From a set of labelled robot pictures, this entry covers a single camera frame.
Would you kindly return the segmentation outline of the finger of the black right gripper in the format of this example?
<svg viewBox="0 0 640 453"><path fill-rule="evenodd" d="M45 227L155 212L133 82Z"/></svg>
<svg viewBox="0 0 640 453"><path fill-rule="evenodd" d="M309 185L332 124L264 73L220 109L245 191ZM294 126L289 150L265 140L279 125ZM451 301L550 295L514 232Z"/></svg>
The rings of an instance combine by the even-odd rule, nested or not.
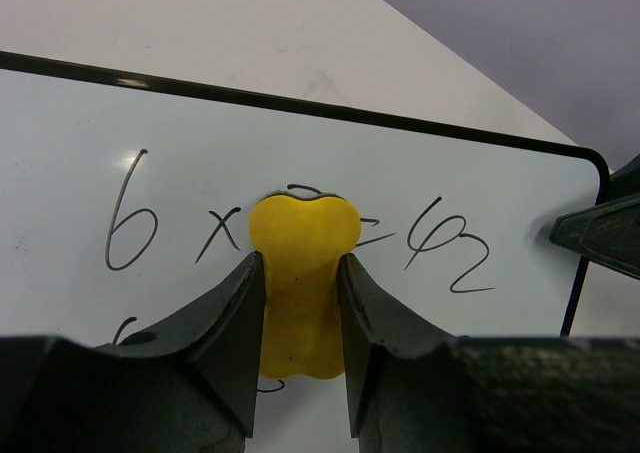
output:
<svg viewBox="0 0 640 453"><path fill-rule="evenodd" d="M632 278L639 277L639 194L558 217L552 244Z"/></svg>

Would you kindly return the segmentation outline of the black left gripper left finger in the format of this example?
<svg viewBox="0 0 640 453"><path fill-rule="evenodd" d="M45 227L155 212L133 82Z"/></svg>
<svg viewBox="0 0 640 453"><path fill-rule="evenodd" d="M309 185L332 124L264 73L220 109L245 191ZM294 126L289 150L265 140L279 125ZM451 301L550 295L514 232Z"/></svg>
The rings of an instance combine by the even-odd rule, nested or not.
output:
<svg viewBox="0 0 640 453"><path fill-rule="evenodd" d="M5 452L240 452L253 433L265 286L248 255L116 345L1 340Z"/></svg>

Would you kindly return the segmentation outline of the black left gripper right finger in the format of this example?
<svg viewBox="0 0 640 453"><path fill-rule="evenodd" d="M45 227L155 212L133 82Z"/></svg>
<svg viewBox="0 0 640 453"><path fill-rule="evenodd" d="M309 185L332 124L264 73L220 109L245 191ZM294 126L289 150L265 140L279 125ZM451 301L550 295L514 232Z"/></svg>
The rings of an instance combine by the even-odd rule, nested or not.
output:
<svg viewBox="0 0 640 453"><path fill-rule="evenodd" d="M352 435L363 452L635 452L633 338L469 338L338 268Z"/></svg>

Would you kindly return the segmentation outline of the yellow bone-shaped eraser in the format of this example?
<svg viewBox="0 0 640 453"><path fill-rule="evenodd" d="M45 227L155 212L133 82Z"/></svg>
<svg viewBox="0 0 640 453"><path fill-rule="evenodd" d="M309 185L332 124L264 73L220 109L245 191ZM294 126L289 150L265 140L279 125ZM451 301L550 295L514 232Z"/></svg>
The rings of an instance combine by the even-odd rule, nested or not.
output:
<svg viewBox="0 0 640 453"><path fill-rule="evenodd" d="M276 194L257 203L248 228L264 264L260 374L273 380L343 374L337 270L360 238L356 208L335 196Z"/></svg>

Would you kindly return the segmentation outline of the small black-framed whiteboard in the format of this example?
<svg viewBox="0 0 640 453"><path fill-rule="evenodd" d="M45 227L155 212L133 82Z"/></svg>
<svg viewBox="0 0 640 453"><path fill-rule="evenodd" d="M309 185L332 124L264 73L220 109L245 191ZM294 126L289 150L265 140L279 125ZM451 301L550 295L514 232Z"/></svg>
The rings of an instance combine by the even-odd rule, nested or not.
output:
<svg viewBox="0 0 640 453"><path fill-rule="evenodd" d="M566 337L586 263L548 235L608 183L575 146L3 53L1 340L119 344L261 256L276 194L354 206L346 255L449 334Z"/></svg>

